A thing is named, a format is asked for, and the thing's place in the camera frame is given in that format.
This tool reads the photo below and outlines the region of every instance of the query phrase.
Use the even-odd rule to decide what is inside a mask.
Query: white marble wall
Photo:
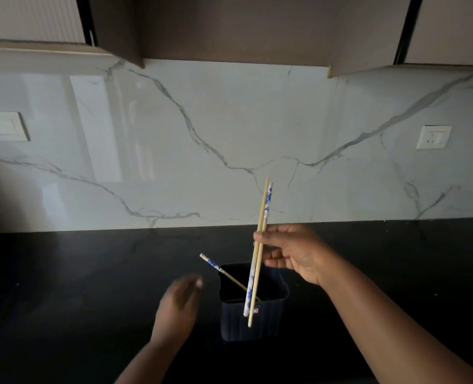
[[[0,52],[0,231],[473,217],[473,73]],[[416,150],[423,125],[452,125]]]

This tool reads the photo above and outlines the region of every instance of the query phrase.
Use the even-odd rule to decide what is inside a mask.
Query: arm
[[[406,315],[368,277],[304,225],[254,233],[272,245],[265,264],[320,285],[381,384],[473,384],[473,368]]]
[[[194,327],[203,281],[183,277],[170,285],[156,312],[151,340],[133,358],[115,384],[162,382]]]

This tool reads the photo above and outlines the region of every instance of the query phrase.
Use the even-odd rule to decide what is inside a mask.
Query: dark blue container
[[[250,263],[225,264],[221,268],[244,286],[249,280]],[[255,341],[277,335],[290,290],[277,268],[261,266],[252,327],[244,316],[246,292],[219,272],[219,298],[222,302],[220,335],[224,341]]]

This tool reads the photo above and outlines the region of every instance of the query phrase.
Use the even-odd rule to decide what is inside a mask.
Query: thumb
[[[190,294],[185,309],[193,314],[197,314],[199,309],[199,301],[201,300],[201,290],[203,289],[203,279],[199,278],[195,282],[195,288]]]
[[[283,248],[289,239],[290,233],[283,232],[254,232],[254,240],[266,245]]]

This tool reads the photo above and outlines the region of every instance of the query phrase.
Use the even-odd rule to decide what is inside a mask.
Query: forearm
[[[354,266],[330,254],[317,270],[322,287],[381,384],[473,383],[473,368]]]
[[[155,384],[162,382],[178,348],[148,343],[121,373],[115,384]]]

